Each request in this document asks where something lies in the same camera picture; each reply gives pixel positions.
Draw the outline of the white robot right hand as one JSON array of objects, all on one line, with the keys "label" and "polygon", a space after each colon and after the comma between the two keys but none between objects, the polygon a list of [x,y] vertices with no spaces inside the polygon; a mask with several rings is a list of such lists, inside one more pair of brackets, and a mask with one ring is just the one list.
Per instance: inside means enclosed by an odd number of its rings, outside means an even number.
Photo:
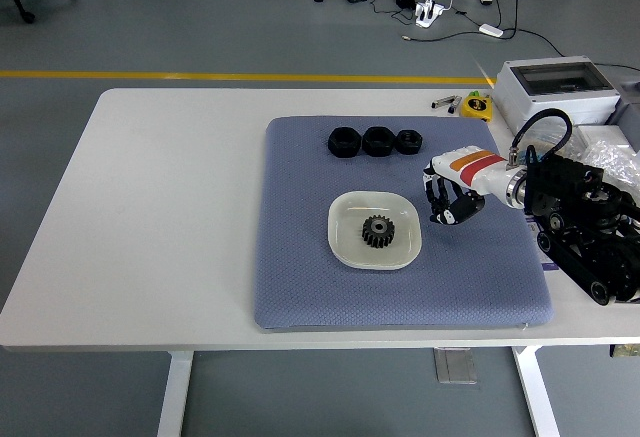
[{"label": "white robot right hand", "polygon": [[423,184],[430,220],[457,225],[482,210],[487,195],[523,209],[526,169],[489,150],[467,146],[433,157],[423,170]]}]

